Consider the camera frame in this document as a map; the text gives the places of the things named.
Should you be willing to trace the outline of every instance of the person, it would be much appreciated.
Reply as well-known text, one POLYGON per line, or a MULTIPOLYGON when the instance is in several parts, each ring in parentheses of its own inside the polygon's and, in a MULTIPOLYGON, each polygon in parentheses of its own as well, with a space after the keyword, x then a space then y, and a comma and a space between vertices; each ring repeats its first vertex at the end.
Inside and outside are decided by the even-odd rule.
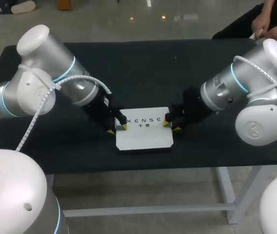
POLYGON ((265 0, 264 3, 255 6, 212 38, 249 38, 253 33, 256 39, 277 40, 277 0, 265 0))

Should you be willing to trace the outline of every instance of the table leg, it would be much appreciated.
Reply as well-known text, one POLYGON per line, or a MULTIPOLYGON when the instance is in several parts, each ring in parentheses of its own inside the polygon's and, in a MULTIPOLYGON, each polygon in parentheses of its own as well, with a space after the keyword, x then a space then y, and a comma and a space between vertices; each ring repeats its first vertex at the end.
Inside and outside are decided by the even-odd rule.
POLYGON ((54 183, 54 174, 45 175, 47 184, 52 188, 54 183))
POLYGON ((216 167, 216 170, 224 201, 233 203, 235 201, 235 193, 227 167, 216 167))
POLYGON ((274 168, 274 165, 252 167, 247 180, 234 201, 236 208, 227 213, 229 224, 238 223, 244 217, 246 210, 254 199, 264 191, 266 181, 274 168))

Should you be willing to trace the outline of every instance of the black tablecloth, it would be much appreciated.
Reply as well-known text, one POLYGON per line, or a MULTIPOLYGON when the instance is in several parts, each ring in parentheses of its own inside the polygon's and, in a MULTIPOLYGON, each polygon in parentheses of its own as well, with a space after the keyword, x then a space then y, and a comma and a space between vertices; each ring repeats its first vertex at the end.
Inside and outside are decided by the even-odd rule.
MULTIPOLYGON (((67 43, 80 63, 113 92, 125 108, 168 106, 189 85, 200 86, 243 55, 248 39, 127 43, 67 43)), ((0 57, 0 82, 10 80, 20 58, 15 46, 0 57)), ((170 152, 121 154, 113 135, 90 123, 84 112, 57 94, 54 109, 38 119, 23 152, 48 173, 277 164, 277 142, 244 143, 235 119, 244 103, 174 133, 170 152)), ((0 121, 0 149, 15 149, 30 117, 0 121)))

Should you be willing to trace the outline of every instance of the black table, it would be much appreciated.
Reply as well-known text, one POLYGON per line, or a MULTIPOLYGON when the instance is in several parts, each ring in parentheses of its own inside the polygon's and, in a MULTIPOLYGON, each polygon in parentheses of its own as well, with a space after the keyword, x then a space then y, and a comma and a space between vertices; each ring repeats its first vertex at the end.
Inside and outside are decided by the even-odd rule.
MULTIPOLYGON (((183 89, 201 86, 235 55, 254 47, 249 39, 175 40, 126 43, 67 43, 92 76, 113 92, 115 104, 125 108, 168 106, 183 89)), ((20 57, 8 46, 0 57, 0 82, 10 80, 20 57)), ((113 135, 88 120, 82 110, 60 93, 54 109, 41 116, 22 152, 32 157, 46 174, 114 170, 218 167, 225 204, 143 208, 111 208, 68 211, 66 216, 230 210, 230 223, 237 223, 261 192, 261 185, 277 164, 277 142, 264 147, 244 143, 235 132, 235 119, 246 103, 213 115, 203 123, 174 133, 170 152, 121 154, 113 135), (227 166, 256 165, 242 193, 235 195, 227 166)), ((30 117, 0 121, 0 149, 15 149, 30 117)))

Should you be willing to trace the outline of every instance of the white table frame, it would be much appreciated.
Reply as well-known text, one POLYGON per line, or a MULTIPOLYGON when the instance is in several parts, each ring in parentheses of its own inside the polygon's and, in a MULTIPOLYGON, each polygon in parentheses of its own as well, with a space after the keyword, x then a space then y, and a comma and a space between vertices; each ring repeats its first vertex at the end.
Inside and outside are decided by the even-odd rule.
MULTIPOLYGON (((224 203, 179 205, 179 206, 140 206, 98 209, 64 210, 65 217, 99 216, 99 215, 130 215, 172 212, 227 211, 229 224, 238 223, 254 199, 266 186, 266 181, 274 170, 274 165, 253 166, 240 193, 235 197, 227 167, 217 167, 218 180, 224 203)), ((54 175, 47 175, 48 184, 53 185, 54 175)))

